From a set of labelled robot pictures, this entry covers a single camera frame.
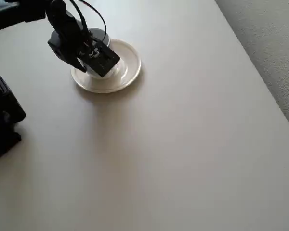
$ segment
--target wall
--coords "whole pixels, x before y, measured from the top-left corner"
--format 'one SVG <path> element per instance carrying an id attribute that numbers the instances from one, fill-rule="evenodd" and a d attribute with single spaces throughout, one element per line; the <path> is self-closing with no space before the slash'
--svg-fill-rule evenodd
<path id="1" fill-rule="evenodd" d="M 216 0 L 289 121 L 289 0 Z"/>

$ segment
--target table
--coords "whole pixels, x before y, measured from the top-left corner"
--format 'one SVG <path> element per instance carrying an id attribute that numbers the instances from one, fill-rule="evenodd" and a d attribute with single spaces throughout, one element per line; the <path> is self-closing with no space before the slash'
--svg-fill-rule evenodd
<path id="1" fill-rule="evenodd" d="M 143 60 L 118 93 L 76 86 L 46 20 L 0 31 L 27 112 L 0 231 L 289 231 L 289 124 L 215 2 L 91 3 Z"/>

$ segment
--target white wall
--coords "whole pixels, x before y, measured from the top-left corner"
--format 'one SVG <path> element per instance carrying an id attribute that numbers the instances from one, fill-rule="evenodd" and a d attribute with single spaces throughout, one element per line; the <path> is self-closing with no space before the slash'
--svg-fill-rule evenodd
<path id="1" fill-rule="evenodd" d="M 289 121 L 289 0 L 216 0 Z"/>

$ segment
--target tabletop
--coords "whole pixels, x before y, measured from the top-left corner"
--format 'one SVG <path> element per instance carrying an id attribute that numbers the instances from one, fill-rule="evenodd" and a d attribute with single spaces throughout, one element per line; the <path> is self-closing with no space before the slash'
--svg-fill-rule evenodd
<path id="1" fill-rule="evenodd" d="M 0 159 L 0 231 L 289 231 L 289 124 L 215 2 L 90 3 L 142 72 L 85 92 L 47 20 L 0 31 L 27 113 Z"/>

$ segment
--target black device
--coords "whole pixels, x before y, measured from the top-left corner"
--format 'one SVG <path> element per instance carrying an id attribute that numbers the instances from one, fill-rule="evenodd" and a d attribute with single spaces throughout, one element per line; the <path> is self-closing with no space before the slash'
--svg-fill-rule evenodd
<path id="1" fill-rule="evenodd" d="M 23 108 L 0 76 L 0 157 L 21 140 L 14 126 L 25 117 Z"/>
<path id="2" fill-rule="evenodd" d="M 95 10 L 84 0 L 79 1 Z M 117 64 L 120 57 L 92 34 L 74 0 L 70 2 L 79 13 L 81 21 L 76 20 L 66 10 L 66 4 L 62 0 L 0 0 L 0 30 L 20 22 L 44 19 L 47 16 L 54 28 L 48 44 L 55 55 L 86 72 L 86 68 L 79 61 L 82 60 L 104 77 Z M 0 77 L 0 156 L 21 140 L 13 128 L 15 123 L 25 117 L 24 110 Z"/>

